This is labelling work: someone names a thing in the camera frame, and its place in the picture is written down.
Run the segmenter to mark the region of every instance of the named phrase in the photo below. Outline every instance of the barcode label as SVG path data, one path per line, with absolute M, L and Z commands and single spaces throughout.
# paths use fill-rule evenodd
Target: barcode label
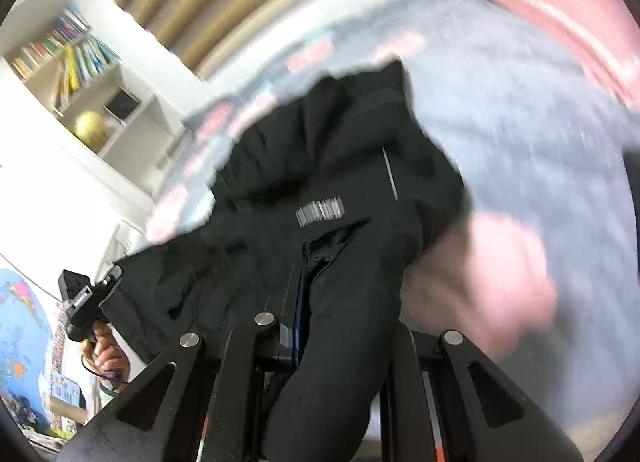
M 344 206 L 340 198 L 330 198 L 323 201 L 313 201 L 296 211 L 300 227 L 321 220 L 336 220 L 344 215 Z

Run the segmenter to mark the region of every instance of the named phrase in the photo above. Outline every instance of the cable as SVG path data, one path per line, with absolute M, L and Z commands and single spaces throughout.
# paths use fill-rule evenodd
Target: cable
M 55 299 L 56 301 L 59 301 L 60 303 L 62 303 L 62 300 L 60 299 L 60 296 L 56 296 L 52 293 L 50 293 L 49 291 L 47 291 L 46 289 L 44 289 L 41 285 L 38 285 L 36 282 L 34 282 L 33 280 L 30 279 L 30 277 L 28 277 L 27 275 L 25 275 L 20 269 L 18 269 L 15 264 L 9 260 L 6 256 L 4 256 L 4 254 L 0 253 L 0 258 L 2 258 L 7 264 L 9 264 L 11 266 L 11 268 L 18 273 L 21 277 L 23 277 L 25 280 L 27 280 L 29 283 L 31 283 L 31 285 L 36 286 L 38 289 L 40 289 L 43 293 L 48 294 L 51 298 Z
M 87 368 L 87 366 L 84 364 L 84 356 L 82 354 L 80 354 L 80 364 L 82 365 L 82 368 L 84 368 L 90 374 L 93 374 L 97 378 L 105 379 L 105 377 L 102 374 L 99 374 L 98 372 L 94 372 L 92 369 Z

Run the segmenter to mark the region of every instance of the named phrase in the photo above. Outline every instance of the person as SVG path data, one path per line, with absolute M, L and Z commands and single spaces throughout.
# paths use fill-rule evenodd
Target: person
M 104 323 L 94 324 L 94 334 L 96 338 L 95 346 L 91 341 L 85 339 L 80 344 L 80 351 L 83 357 L 85 368 L 96 374 L 100 374 L 100 402 L 104 407 L 113 397 L 126 388 L 129 382 L 131 365 L 129 358 L 118 344 L 113 331 L 109 325 Z M 114 384 L 108 378 L 110 373 L 118 371 L 119 383 Z
M 411 328 L 436 335 L 455 328 L 498 360 L 517 348 L 523 333 L 552 324 L 557 294 L 533 229 L 505 214 L 471 211 L 405 268 L 401 301 Z M 128 381 L 129 359 L 111 328 L 96 324 L 94 333 L 94 352 L 89 341 L 82 343 L 86 363 L 99 373 L 120 370 Z M 109 387 L 103 379 L 103 392 Z

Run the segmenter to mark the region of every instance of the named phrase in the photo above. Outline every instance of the metal bolt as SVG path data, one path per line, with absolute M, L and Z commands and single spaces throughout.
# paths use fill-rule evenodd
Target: metal bolt
M 273 323 L 273 320 L 276 319 L 275 316 L 273 314 L 271 314 L 271 312 L 258 312 L 258 314 L 255 315 L 255 322 L 258 325 L 270 325 L 271 323 Z
M 180 345 L 185 348 L 194 347 L 199 342 L 200 342 L 200 338 L 198 337 L 197 334 L 194 334 L 193 332 L 188 332 L 187 334 L 183 334 L 180 337 Z
M 464 336 L 457 330 L 447 330 L 444 333 L 444 341 L 446 341 L 450 345 L 460 345 L 463 339 Z

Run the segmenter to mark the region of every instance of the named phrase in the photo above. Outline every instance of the yellow ball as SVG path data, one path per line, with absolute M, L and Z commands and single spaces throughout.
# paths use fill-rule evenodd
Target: yellow ball
M 100 150 L 107 142 L 107 127 L 104 120 L 93 110 L 85 110 L 76 117 L 72 132 L 94 152 Z

